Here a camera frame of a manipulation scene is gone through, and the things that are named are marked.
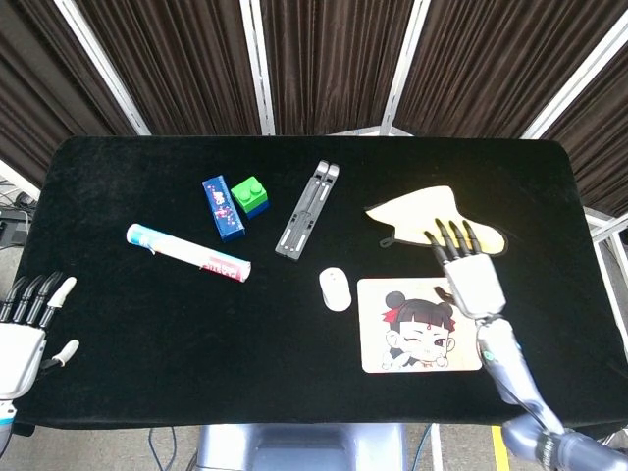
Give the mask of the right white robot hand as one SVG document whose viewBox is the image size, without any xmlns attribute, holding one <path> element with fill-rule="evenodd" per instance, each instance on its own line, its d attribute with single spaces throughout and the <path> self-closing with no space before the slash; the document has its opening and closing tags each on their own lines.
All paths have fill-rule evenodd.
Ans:
<svg viewBox="0 0 628 471">
<path fill-rule="evenodd" d="M 443 268 L 457 308 L 474 321 L 499 315 L 506 300 L 491 257 L 486 254 L 474 230 L 462 221 L 463 232 L 453 221 L 446 226 L 435 219 L 444 244 L 429 231 L 424 235 Z"/>
</svg>

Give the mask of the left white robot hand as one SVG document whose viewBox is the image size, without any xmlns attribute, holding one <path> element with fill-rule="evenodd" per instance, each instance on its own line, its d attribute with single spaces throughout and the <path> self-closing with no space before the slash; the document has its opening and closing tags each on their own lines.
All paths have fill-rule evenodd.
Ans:
<svg viewBox="0 0 628 471">
<path fill-rule="evenodd" d="M 79 349 L 69 340 L 60 352 L 45 360 L 47 334 L 55 314 L 77 284 L 59 271 L 32 279 L 20 277 L 1 303 L 1 400 L 28 393 L 37 377 L 63 368 Z"/>
</svg>

